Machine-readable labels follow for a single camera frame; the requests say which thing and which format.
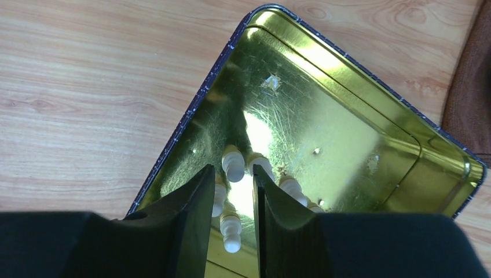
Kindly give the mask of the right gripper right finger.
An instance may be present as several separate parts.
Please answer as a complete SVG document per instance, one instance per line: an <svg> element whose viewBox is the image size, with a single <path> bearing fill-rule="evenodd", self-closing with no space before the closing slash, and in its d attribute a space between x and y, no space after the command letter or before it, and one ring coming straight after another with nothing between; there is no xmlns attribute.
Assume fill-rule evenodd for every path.
<svg viewBox="0 0 491 278"><path fill-rule="evenodd" d="M253 167L260 277L487 277L441 214L315 213Z"/></svg>

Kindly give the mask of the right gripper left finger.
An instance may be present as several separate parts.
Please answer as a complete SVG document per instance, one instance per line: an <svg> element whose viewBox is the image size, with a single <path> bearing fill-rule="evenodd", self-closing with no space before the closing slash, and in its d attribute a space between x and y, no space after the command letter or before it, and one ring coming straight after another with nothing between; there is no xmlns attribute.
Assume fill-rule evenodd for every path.
<svg viewBox="0 0 491 278"><path fill-rule="evenodd" d="M215 170L121 220L88 211L1 214L2 277L203 277Z"/></svg>

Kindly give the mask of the gold metal tin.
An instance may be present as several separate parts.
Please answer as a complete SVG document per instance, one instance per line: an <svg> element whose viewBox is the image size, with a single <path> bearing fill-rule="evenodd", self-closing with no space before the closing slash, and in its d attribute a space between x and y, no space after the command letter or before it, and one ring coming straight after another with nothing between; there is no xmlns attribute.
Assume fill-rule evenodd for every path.
<svg viewBox="0 0 491 278"><path fill-rule="evenodd" d="M222 154L235 145L244 177ZM258 277L252 166L300 204L327 213L457 217L486 166L403 97L287 8L262 5L237 26L129 213L167 195L205 164L216 170L206 277ZM220 216L241 220L225 251Z"/></svg>

